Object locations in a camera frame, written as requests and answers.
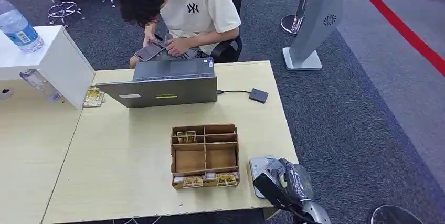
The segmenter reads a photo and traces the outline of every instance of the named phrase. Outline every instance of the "black cable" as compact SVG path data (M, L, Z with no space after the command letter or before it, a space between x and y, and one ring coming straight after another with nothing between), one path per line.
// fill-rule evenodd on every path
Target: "black cable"
M231 92L240 92L240 93L247 93L250 94L250 91L246 90L217 90L217 94L224 94L224 93L231 93Z
M298 218L302 219L303 221L306 222L306 224L321 224L318 222L315 222L313 220L310 220L304 216L302 216L301 214L297 213L295 210L292 209L292 207L288 207L288 210L290 210L294 215L296 215Z

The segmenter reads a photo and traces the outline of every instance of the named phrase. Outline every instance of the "light wood desk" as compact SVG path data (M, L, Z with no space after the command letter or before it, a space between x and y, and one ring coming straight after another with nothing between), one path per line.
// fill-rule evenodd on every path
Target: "light wood desk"
M262 155L298 162L268 61L215 65L218 89L269 93L266 104L245 93L216 103L127 109L110 97L82 111L43 223L180 215L271 207L253 192L249 160ZM97 71L95 82L132 80L133 70ZM172 126L234 123L239 134L237 187L175 190Z
M42 221L79 120L69 102L48 102L25 81L0 81L1 223Z

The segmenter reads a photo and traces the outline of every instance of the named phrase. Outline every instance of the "gray laptop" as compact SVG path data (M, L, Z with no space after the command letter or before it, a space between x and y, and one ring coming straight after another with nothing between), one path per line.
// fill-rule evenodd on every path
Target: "gray laptop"
M96 84L127 108L216 102L213 58L140 62L133 81Z

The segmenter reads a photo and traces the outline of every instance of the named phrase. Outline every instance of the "ny logo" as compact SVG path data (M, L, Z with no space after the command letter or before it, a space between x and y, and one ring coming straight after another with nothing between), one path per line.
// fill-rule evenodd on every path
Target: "ny logo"
M193 12L193 14L199 13L198 5L195 4L195 3L193 3L193 4L191 4L191 3L188 4L188 5L187 5L187 8L188 8L188 13L191 13L191 12Z

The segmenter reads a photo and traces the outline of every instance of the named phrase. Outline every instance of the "hand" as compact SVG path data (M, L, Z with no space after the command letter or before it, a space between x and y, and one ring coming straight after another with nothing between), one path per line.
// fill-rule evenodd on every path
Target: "hand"
M155 31L156 27L153 27L152 25L146 26L144 31L144 41L142 43L143 47L146 47L151 42L157 41L156 37L154 36Z
M173 57L179 57L185 54L190 47L189 39L169 39L167 40L167 51L168 54Z

